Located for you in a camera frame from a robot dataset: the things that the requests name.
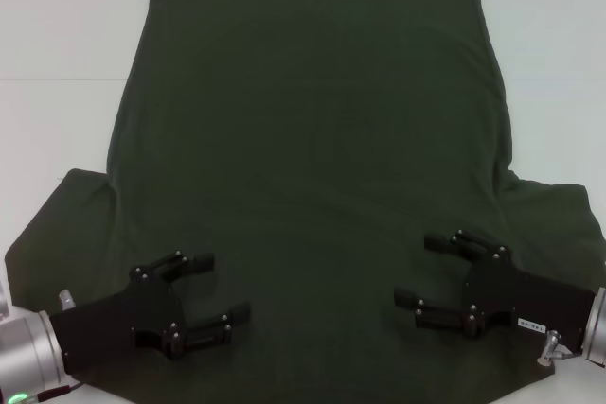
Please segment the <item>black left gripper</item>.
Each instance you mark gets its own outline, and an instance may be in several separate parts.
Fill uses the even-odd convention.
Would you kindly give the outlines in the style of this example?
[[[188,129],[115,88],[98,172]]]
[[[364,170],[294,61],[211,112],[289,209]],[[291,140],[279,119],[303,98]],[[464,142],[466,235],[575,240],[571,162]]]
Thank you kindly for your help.
[[[170,285],[212,272],[214,267],[214,254],[186,256],[177,250],[131,270],[123,291],[51,315],[65,372],[87,372],[136,348],[153,348],[177,360],[190,352],[230,344],[234,329],[251,320],[249,302],[187,326],[181,301]]]

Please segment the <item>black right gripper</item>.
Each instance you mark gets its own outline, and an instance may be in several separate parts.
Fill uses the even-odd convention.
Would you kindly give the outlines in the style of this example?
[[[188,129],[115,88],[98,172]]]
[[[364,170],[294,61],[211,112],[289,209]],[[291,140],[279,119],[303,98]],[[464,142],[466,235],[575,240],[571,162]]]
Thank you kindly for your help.
[[[595,294],[591,290],[524,272],[486,240],[457,230],[426,234],[425,250],[472,263],[465,277],[465,313],[395,287],[396,307],[412,311],[418,328],[465,332],[477,338],[496,326],[544,334],[555,330],[560,343],[581,351]]]

